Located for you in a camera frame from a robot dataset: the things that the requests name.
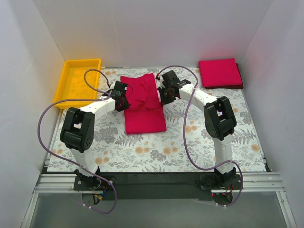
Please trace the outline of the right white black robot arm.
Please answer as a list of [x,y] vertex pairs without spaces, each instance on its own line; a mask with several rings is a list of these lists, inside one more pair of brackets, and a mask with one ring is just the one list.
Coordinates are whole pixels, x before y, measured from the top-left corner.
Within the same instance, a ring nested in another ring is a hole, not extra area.
[[204,168],[205,174],[198,180],[199,187],[202,190],[231,187],[237,176],[231,145],[237,121],[229,99],[201,91],[189,80],[180,80],[173,70],[163,75],[157,74],[156,79],[160,82],[158,91],[162,105],[178,98],[204,113],[206,131],[214,142],[216,163],[214,167]]

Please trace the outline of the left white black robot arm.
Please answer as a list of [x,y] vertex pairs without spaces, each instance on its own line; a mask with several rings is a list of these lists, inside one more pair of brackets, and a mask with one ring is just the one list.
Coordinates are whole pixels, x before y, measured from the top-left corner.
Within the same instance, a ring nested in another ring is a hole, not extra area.
[[126,96],[128,84],[116,81],[110,89],[109,97],[100,97],[81,108],[68,109],[60,140],[71,151],[79,168],[75,174],[91,190],[100,187],[101,178],[96,175],[100,170],[95,160],[89,155],[94,141],[95,121],[112,111],[124,111],[131,105]]

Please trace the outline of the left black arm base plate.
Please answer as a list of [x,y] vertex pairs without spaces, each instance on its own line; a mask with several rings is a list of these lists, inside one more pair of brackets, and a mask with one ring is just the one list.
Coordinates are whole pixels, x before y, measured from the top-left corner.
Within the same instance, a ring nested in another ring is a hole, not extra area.
[[113,190],[111,185],[98,177],[95,176],[85,176],[75,170],[76,174],[73,190]]

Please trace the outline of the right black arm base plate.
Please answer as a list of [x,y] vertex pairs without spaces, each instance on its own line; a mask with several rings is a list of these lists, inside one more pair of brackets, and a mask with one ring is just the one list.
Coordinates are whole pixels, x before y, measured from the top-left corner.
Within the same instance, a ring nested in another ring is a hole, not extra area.
[[219,177],[211,175],[200,175],[195,184],[201,190],[239,190],[241,186],[240,175],[236,175],[234,178],[222,182]]

